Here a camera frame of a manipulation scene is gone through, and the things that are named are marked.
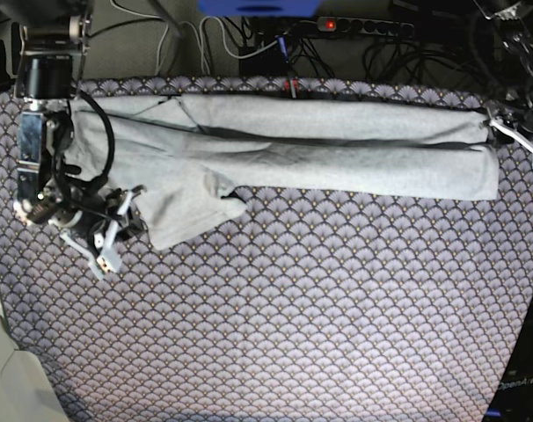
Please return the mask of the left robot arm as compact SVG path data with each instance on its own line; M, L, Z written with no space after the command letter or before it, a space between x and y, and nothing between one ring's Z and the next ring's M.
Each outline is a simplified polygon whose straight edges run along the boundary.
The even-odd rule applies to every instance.
M486 103L492 133L516 142L529 152L533 169L533 1L477 1L468 44L471 54L491 83ZM494 73L477 45L478 19L484 18L502 49L523 68L524 76L507 81Z

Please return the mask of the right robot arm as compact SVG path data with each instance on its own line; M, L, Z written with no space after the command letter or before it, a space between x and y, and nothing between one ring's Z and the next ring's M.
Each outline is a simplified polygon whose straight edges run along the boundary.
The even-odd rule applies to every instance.
M0 91L12 89L24 102L17 135L14 211L27 226L51 225L103 279L120 269L114 246L142 232L133 199L143 186L103 195L113 166L116 140L100 105L78 87L89 47L90 1L0 1L0 12L19 26L20 61L15 77L0 69ZM80 179L81 167L67 163L74 141L71 100L83 100L100 117L107 154L100 174Z

